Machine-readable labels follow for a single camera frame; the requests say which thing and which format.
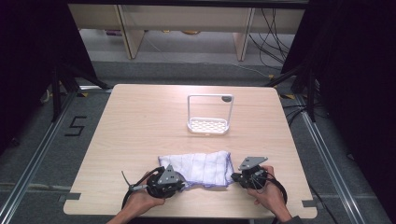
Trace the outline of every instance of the cable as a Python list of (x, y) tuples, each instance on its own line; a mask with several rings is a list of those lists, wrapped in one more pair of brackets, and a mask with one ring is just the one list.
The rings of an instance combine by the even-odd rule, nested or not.
[[(259, 179), (264, 179), (265, 181), (269, 181), (269, 182), (271, 182), (272, 184), (274, 184), (274, 185), (280, 190), (280, 192), (282, 193), (283, 201), (285, 202), (285, 204), (287, 204), (287, 203), (288, 203), (288, 193), (286, 192), (285, 188), (283, 187), (283, 185), (282, 185), (279, 181), (276, 180), (276, 178), (275, 178), (273, 175), (271, 175), (271, 174), (268, 173), (268, 172), (267, 172), (267, 174), (270, 175), (272, 178), (267, 178), (267, 177), (263, 177), (263, 176), (255, 176), (255, 177), (256, 177), (256, 178), (259, 178)], [(257, 182), (257, 183), (262, 187), (262, 189), (264, 188), (264, 187), (262, 186), (262, 184), (260, 184), (260, 182), (257, 181), (255, 178), (252, 178), (252, 180), (253, 180), (254, 182)], [(278, 222), (277, 217), (275, 217), (275, 218), (273, 219), (272, 224), (276, 224), (277, 222)]]
[(281, 47), (280, 45), (284, 46), (286, 49), (289, 49), (289, 48), (288, 48), (285, 44), (283, 44), (283, 42), (282, 42), (282, 41), (279, 39), (279, 37), (277, 36), (277, 29), (276, 29), (276, 9), (273, 8), (273, 20), (272, 20), (272, 22), (271, 22), (271, 25), (270, 25), (269, 21), (267, 20), (267, 18), (266, 18), (266, 16), (265, 16), (265, 13), (264, 13), (263, 8), (262, 8), (262, 16), (264, 17), (265, 22), (267, 23), (267, 26), (268, 26), (268, 31), (269, 31), (269, 32), (268, 32), (268, 34), (267, 34), (267, 37), (268, 37), (269, 34), (272, 35), (273, 39), (275, 40), (275, 42), (276, 42), (276, 44), (277, 44), (277, 48), (274, 47), (274, 46), (272, 46), (272, 45), (270, 45), (270, 44), (268, 44), (268, 43), (266, 43), (267, 37), (265, 37), (265, 40), (263, 40), (263, 41), (264, 41), (268, 46), (270, 46), (271, 48), (273, 48), (273, 49), (278, 49), (279, 52), (280, 52), (280, 55), (282, 55), (283, 60), (285, 60), (285, 59), (286, 59), (285, 52), (286, 52), (286, 53), (288, 53), (288, 52), (285, 51), (285, 50), (283, 50), (282, 47)]
[(320, 196), (317, 193), (317, 191), (312, 187), (312, 185), (309, 182), (308, 182), (308, 186), (309, 186), (309, 188), (312, 189), (312, 191), (314, 191), (315, 195), (317, 195), (319, 201), (323, 204), (323, 207), (326, 209), (326, 211), (329, 213), (330, 217), (332, 218), (332, 221), (334, 221), (335, 224), (338, 224), (337, 220), (335, 219), (335, 217), (332, 214), (332, 212), (330, 211), (330, 209), (327, 207), (326, 203), (323, 202), (323, 200), (320, 198)]
[(290, 115), (292, 115), (292, 114), (294, 114), (294, 113), (300, 111), (300, 110), (301, 110), (301, 108), (291, 111), (289, 114), (286, 115), (286, 118), (287, 118), (288, 116), (290, 116)]
[[(292, 108), (292, 107), (302, 107), (302, 106), (306, 106), (306, 105), (284, 105), (284, 106), (282, 106), (282, 108)], [(324, 105), (322, 105), (321, 104), (321, 102), (317, 102), (317, 103), (314, 103), (314, 106), (324, 106)]]
[(252, 180), (253, 180), (253, 185), (254, 185), (254, 189), (258, 192), (258, 190), (259, 189), (263, 189), (264, 188), (264, 186), (256, 179), (256, 178), (251, 178)]
[(129, 199), (129, 196), (131, 196), (131, 194), (133, 193), (133, 187), (134, 187), (134, 186), (139, 186), (145, 179), (147, 179), (149, 176), (151, 176), (151, 175), (154, 174), (155, 172), (159, 171), (160, 169), (161, 169), (161, 167), (158, 167), (158, 168), (156, 168), (156, 169), (154, 169), (154, 170), (152, 170), (152, 171), (146, 173), (146, 174), (143, 175), (143, 177), (142, 177), (139, 181), (137, 181), (137, 183), (135, 183), (134, 185), (131, 185), (131, 184), (128, 182), (128, 180), (126, 179), (126, 177), (125, 177), (123, 171), (121, 171), (122, 176), (123, 176), (124, 179), (125, 179), (125, 182), (126, 182), (126, 183), (128, 184), (128, 186), (129, 186), (128, 191), (125, 193), (125, 196), (124, 196), (124, 198), (123, 198), (123, 200), (122, 200), (122, 206), (121, 206), (121, 208), (123, 208), (123, 207), (125, 206), (126, 202), (127, 202), (128, 199)]
[(297, 111), (295, 111), (296, 113), (291, 117), (291, 119), (288, 121), (289, 127), (291, 126), (291, 124), (293, 123), (294, 119), (301, 114), (301, 112), (305, 111), (307, 109), (307, 106), (305, 106), (304, 108), (298, 109)]
[(250, 37), (250, 39), (253, 41), (254, 45), (256, 45), (256, 47), (257, 47), (260, 51), (262, 51), (262, 52), (268, 54), (268, 56), (270, 56), (271, 58), (277, 60), (279, 63), (284, 63), (284, 61), (283, 61), (282, 59), (279, 59), (278, 57), (275, 56), (275, 54), (273, 54), (273, 53), (271, 53), (270, 51), (268, 51), (267, 49), (263, 48), (263, 47), (262, 47), (262, 44), (263, 44), (263, 43), (262, 43), (261, 45), (259, 45), (259, 44), (254, 40), (254, 38), (253, 38), (251, 35), (249, 35), (249, 37)]

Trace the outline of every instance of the human hand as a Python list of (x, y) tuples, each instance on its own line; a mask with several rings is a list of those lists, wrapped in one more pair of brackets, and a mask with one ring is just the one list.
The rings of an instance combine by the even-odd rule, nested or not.
[[(262, 166), (268, 172), (267, 178), (275, 178), (274, 167)], [(270, 210), (280, 222), (291, 219), (291, 214), (283, 200), (280, 189), (270, 181), (266, 181), (262, 189), (247, 189), (247, 194), (256, 198), (254, 204), (261, 204)]]
[[(147, 184), (148, 178), (142, 182), (142, 185)], [(122, 210), (108, 221), (107, 224), (128, 223), (133, 218), (146, 213), (149, 209), (158, 205), (163, 205), (164, 203), (165, 199), (154, 198), (149, 195), (145, 189), (140, 189), (129, 196), (129, 199)]]

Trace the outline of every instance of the small black object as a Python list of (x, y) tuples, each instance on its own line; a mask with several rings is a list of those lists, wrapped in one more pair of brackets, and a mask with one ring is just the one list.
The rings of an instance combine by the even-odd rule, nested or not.
[(246, 157), (239, 166), (239, 170), (242, 171), (242, 174), (233, 173), (231, 178), (244, 189), (262, 189), (266, 181), (270, 181), (280, 189), (283, 200), (287, 203), (288, 194), (285, 188), (273, 176), (268, 176), (271, 174), (268, 174), (266, 170), (260, 167), (260, 163), (267, 160), (268, 158), (266, 157)]
[[(157, 167), (149, 173), (145, 174), (136, 184), (129, 184), (128, 180), (123, 175), (125, 182), (128, 184), (128, 191), (125, 193), (122, 201), (122, 208), (128, 201), (129, 196), (138, 190), (146, 189), (148, 194), (154, 198), (170, 198), (175, 195), (176, 191), (184, 188), (183, 180), (174, 171), (172, 165), (168, 165), (166, 169), (161, 166)], [(148, 178), (147, 185), (140, 185), (146, 178)]]
[(257, 165), (249, 170), (243, 170), (242, 174), (233, 173), (231, 178), (244, 189), (262, 189), (267, 179), (267, 171)]
[(171, 169), (162, 170), (148, 178), (148, 194), (154, 198), (170, 198), (175, 195), (177, 190), (184, 188), (183, 182), (178, 175)]
[(225, 103), (230, 103), (233, 100), (232, 96), (221, 96), (221, 100)]

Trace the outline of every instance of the black cable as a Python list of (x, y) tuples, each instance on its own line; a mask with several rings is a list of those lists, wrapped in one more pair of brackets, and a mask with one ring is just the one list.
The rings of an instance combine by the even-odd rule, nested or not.
[[(286, 189), (283, 187), (283, 185), (279, 181), (276, 180), (276, 178), (273, 175), (271, 175), (268, 172), (267, 172), (267, 174), (270, 175), (272, 178), (263, 177), (263, 176), (256, 176), (256, 177), (259, 179), (264, 179), (266, 181), (273, 183), (280, 190), (280, 192), (282, 192), (283, 201), (285, 202), (285, 204), (287, 204), (288, 203), (288, 193), (286, 192)], [(260, 184), (260, 182), (257, 181), (255, 178), (252, 178), (252, 180), (253, 180), (253, 183), (256, 182), (263, 188), (262, 184)], [(273, 219), (272, 224), (276, 224), (276, 223), (277, 223), (277, 217), (275, 217)]]
[(253, 38), (253, 36), (249, 35), (249, 37), (250, 37), (250, 39), (253, 41), (254, 45), (256, 45), (256, 47), (257, 47), (260, 51), (262, 51), (262, 52), (268, 54), (268, 56), (270, 56), (271, 58), (277, 60), (279, 63), (284, 63), (284, 61), (283, 61), (282, 59), (279, 59), (278, 57), (275, 56), (275, 54), (273, 54), (273, 53), (271, 53), (270, 51), (268, 51), (267, 49), (263, 48), (262, 45), (259, 45), (259, 44), (256, 42), (256, 40)]
[(259, 57), (260, 57), (260, 61), (262, 62), (262, 64), (264, 65), (264, 66), (266, 66), (266, 67), (269, 67), (269, 68), (272, 68), (272, 69), (275, 69), (275, 70), (281, 70), (280, 68), (276, 68), (276, 67), (273, 67), (273, 66), (270, 66), (270, 65), (268, 65), (268, 64), (266, 64), (263, 60), (262, 60), (262, 49), (260, 48), (260, 46), (254, 41), (254, 39), (253, 39), (253, 37), (251, 36), (251, 35), (249, 35), (250, 36), (250, 38), (253, 40), (253, 43), (256, 45), (256, 47), (259, 49)]
[(131, 194), (134, 192), (134, 191), (133, 191), (133, 187), (139, 186), (145, 179), (147, 179), (149, 176), (151, 176), (151, 175), (154, 174), (155, 172), (160, 171), (161, 169), (162, 169), (161, 167), (157, 167), (157, 168), (155, 168), (154, 170), (152, 170), (152, 171), (146, 173), (146, 174), (143, 175), (143, 177), (142, 177), (139, 181), (137, 181), (137, 183), (134, 184), (134, 185), (129, 184), (128, 180), (126, 179), (126, 177), (125, 177), (125, 175), (124, 175), (124, 173), (123, 173), (123, 171), (121, 171), (122, 176), (123, 176), (124, 179), (125, 179), (125, 182), (126, 182), (126, 183), (128, 184), (128, 186), (129, 186), (128, 191), (125, 193), (125, 196), (124, 196), (124, 198), (123, 198), (123, 200), (122, 200), (122, 206), (121, 206), (121, 208), (123, 208), (123, 207), (125, 206), (126, 202), (128, 201), (129, 196), (131, 196)]
[(270, 34), (270, 32), (268, 32), (267, 33), (267, 35), (265, 36), (265, 38), (263, 38), (262, 37), (262, 34), (260, 34), (259, 33), (259, 36), (260, 36), (260, 38), (262, 39), (262, 42), (263, 43), (265, 43), (268, 47), (270, 47), (270, 48), (272, 48), (272, 49), (277, 49), (277, 50), (279, 50), (279, 48), (277, 48), (277, 47), (275, 47), (275, 46), (273, 46), (273, 45), (270, 45), (268, 42), (267, 42), (267, 38), (268, 38), (268, 36), (269, 36), (269, 34)]
[(309, 186), (309, 188), (312, 189), (312, 191), (314, 191), (315, 195), (317, 195), (319, 201), (323, 204), (323, 207), (326, 209), (326, 211), (329, 213), (330, 217), (332, 218), (332, 221), (334, 221), (335, 224), (338, 224), (337, 220), (335, 219), (335, 217), (332, 214), (332, 212), (330, 211), (330, 209), (327, 207), (326, 203), (323, 202), (323, 200), (320, 198), (317, 191), (312, 187), (312, 185), (309, 182), (308, 182), (308, 186)]
[[(302, 106), (307, 106), (307, 105), (284, 105), (284, 106), (282, 106), (282, 108), (292, 108), (292, 107), (302, 107)], [(321, 104), (321, 102), (317, 102), (317, 103), (314, 103), (314, 106), (324, 106), (324, 105), (322, 105)]]
[(291, 126), (291, 124), (293, 123), (294, 119), (301, 114), (301, 112), (305, 111), (307, 109), (307, 106), (305, 106), (304, 108), (298, 109), (296, 111), (294, 111), (293, 113), (295, 113), (291, 119), (288, 121), (289, 127)]
[(268, 46), (274, 48), (274, 49), (278, 49), (279, 52), (280, 52), (280, 54), (282, 55), (282, 58), (285, 60), (285, 59), (286, 59), (286, 55), (285, 55), (285, 52), (286, 52), (286, 51), (283, 50), (283, 49), (280, 47), (280, 44), (283, 45), (286, 49), (289, 49), (289, 48), (288, 48), (285, 44), (283, 44), (283, 42), (280, 41), (279, 37), (277, 36), (277, 30), (276, 30), (276, 9), (273, 8), (273, 20), (272, 20), (272, 22), (271, 22), (271, 25), (270, 25), (270, 23), (268, 22), (268, 20), (267, 20), (265, 14), (264, 14), (264, 10), (263, 10), (263, 9), (262, 9), (262, 16), (264, 17), (265, 22), (267, 23), (267, 26), (268, 26), (268, 30), (269, 30), (268, 35), (269, 35), (269, 34), (272, 35), (273, 39), (274, 39), (275, 42), (277, 43), (277, 48), (274, 47), (274, 46), (272, 46), (272, 45), (270, 45), (270, 44), (268, 44), (268, 43), (266, 43), (266, 44), (267, 44)]
[(300, 110), (301, 110), (301, 108), (291, 111), (289, 114), (286, 115), (286, 118), (287, 118), (288, 116), (290, 116), (290, 115), (292, 115), (292, 114), (294, 114), (294, 113), (300, 111)]

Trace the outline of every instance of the metal bar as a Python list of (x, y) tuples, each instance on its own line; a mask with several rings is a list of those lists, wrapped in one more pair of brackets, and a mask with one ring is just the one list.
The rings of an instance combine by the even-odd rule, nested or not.
[(80, 90), (78, 93), (111, 93), (113, 92), (113, 89), (102, 89), (98, 86), (79, 86)]
[(94, 5), (135, 5), (135, 6), (170, 6), (170, 7), (265, 7), (307, 9), (328, 7), (329, 3), (316, 3), (309, 0), (67, 0), (67, 4), (94, 4)]
[(54, 139), (56, 133), (58, 132), (59, 127), (62, 124), (62, 121), (64, 120), (64, 115), (65, 112), (67, 111), (67, 108), (71, 105), (75, 97), (76, 97), (75, 92), (69, 92), (63, 103), (64, 106), (63, 111), (58, 116), (58, 118), (55, 121), (53, 121), (49, 126), (49, 129), (47, 130), (43, 140), (41, 141), (40, 145), (35, 151), (35, 154), (33, 155), (32, 159), (29, 161), (29, 164), (26, 166), (25, 170), (23, 171), (23, 174), (21, 175), (14, 189), (11, 191), (6, 202), (2, 205), (0, 211), (0, 221), (2, 224), (9, 223), (9, 221), (12, 219), (12, 216), (17, 210), (23, 198), (24, 193), (29, 188), (29, 184), (31, 180), (35, 176), (35, 173), (37, 172), (40, 163), (43, 161), (50, 147), (50, 144), (52, 143), (52, 140)]
[[(301, 95), (296, 95), (296, 99), (300, 105), (304, 105), (304, 100)], [(350, 192), (347, 183), (342, 177), (340, 171), (338, 170), (337, 165), (335, 164), (334, 159), (332, 158), (332, 153), (327, 148), (320, 131), (318, 130), (318, 126), (315, 122), (312, 122), (309, 118), (309, 115), (306, 112), (302, 112), (304, 122), (308, 127), (309, 132), (311, 133), (312, 138), (318, 148), (318, 152), (320, 157), (322, 158), (324, 165), (329, 173), (329, 176), (334, 184), (335, 189), (340, 196), (341, 202), (343, 203), (346, 212), (351, 220), (351, 223), (367, 223), (364, 217), (361, 214), (361, 211)]]

